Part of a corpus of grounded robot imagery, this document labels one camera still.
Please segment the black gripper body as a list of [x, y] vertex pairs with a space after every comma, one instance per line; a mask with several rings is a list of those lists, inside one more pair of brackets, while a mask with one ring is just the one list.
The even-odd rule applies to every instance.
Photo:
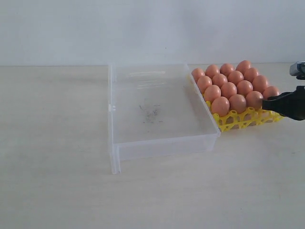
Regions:
[[305, 87], [297, 86], [292, 96], [293, 115], [297, 121], [305, 119]]

